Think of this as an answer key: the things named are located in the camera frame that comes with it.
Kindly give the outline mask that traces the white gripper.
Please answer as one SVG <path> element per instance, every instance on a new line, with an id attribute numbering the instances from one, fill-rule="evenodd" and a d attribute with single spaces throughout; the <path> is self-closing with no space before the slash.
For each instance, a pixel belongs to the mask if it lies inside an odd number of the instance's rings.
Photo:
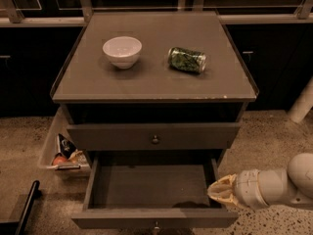
<path id="1" fill-rule="evenodd" d="M 265 209 L 268 204 L 262 197 L 259 181 L 259 170 L 244 170 L 238 175 L 229 174 L 221 177 L 208 187 L 208 197 L 225 206 Z"/>

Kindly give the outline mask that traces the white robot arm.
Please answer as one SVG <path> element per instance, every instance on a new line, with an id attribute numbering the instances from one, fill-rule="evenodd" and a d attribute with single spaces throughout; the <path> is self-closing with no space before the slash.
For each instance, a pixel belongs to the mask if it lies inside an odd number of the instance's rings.
<path id="1" fill-rule="evenodd" d="M 243 129 L 222 163 L 208 196 L 228 206 L 260 210 L 275 205 L 310 210 L 313 205 L 313 85 L 291 109 L 244 115 Z"/>

